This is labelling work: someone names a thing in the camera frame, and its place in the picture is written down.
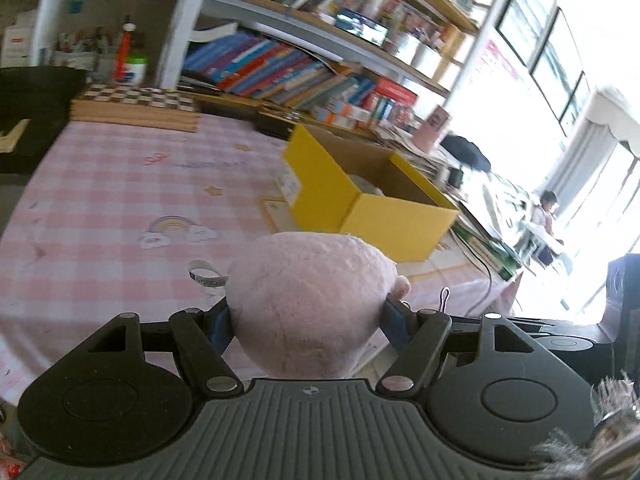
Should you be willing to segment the pink plush pig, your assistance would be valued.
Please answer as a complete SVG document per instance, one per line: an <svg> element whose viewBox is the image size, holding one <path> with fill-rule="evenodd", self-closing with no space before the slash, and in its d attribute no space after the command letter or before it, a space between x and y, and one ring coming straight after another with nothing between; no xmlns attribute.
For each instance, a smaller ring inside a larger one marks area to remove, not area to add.
<svg viewBox="0 0 640 480"><path fill-rule="evenodd" d="M333 379L354 369L386 299L410 289L392 259L356 236L281 232L238 253L226 299L236 338L263 372Z"/></svg>

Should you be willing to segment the yellow cardboard box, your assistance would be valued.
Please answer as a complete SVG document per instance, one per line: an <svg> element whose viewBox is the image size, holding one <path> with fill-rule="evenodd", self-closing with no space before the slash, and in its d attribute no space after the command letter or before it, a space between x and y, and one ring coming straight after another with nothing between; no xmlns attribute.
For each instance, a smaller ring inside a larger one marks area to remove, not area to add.
<svg viewBox="0 0 640 480"><path fill-rule="evenodd" d="M401 154L303 124L276 182L299 228L358 236L397 262L427 259L459 215Z"/></svg>

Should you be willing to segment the pink tall cup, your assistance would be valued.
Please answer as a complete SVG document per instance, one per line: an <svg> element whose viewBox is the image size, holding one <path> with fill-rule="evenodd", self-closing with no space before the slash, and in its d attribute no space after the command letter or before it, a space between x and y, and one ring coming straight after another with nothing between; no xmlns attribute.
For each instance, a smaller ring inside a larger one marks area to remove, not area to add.
<svg viewBox="0 0 640 480"><path fill-rule="evenodd" d="M449 122L449 113L442 106L436 106L416 129L411 142L425 153L434 150L446 136Z"/></svg>

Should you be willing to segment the brown retro radio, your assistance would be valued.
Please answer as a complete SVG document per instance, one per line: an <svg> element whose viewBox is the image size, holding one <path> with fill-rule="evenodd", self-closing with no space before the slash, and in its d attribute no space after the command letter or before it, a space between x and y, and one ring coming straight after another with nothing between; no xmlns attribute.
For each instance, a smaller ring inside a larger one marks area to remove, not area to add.
<svg viewBox="0 0 640 480"><path fill-rule="evenodd" d="M297 112L263 105L256 112L254 127L265 136L288 141L299 121L300 115Z"/></svg>

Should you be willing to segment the wooden chess board box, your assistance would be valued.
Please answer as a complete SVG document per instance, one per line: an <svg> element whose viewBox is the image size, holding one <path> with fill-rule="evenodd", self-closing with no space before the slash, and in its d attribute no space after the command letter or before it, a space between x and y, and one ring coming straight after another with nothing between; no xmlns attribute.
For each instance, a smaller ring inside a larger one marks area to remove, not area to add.
<svg viewBox="0 0 640 480"><path fill-rule="evenodd" d="M198 102L188 94L121 84L90 84L70 103L74 122L100 122L196 133Z"/></svg>

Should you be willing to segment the row of lower shelf books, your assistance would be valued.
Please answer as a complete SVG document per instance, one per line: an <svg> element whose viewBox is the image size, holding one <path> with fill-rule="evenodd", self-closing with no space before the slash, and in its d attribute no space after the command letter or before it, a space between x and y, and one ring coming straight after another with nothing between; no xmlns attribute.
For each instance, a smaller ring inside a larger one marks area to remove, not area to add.
<svg viewBox="0 0 640 480"><path fill-rule="evenodd" d="M309 112L331 100L360 105L376 79L359 67L332 64L289 42L240 29L206 44L190 44L180 87Z"/></svg>

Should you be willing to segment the white bookshelf unit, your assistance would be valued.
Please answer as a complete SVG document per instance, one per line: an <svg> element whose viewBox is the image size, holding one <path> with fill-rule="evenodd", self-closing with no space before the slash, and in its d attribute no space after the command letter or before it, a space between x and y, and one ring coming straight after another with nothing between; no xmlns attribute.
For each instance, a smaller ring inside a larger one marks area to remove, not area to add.
<svg viewBox="0 0 640 480"><path fill-rule="evenodd" d="M341 9L387 28L382 47L334 26ZM268 105L180 87L190 44L206 44L240 29L294 44L332 64L359 67L392 87L438 102L452 98L480 41L480 0L1 0L1 62L5 66L65 65L114 81L122 23L137 28L128 56L148 59L142 84L186 90L217 102Z"/></svg>

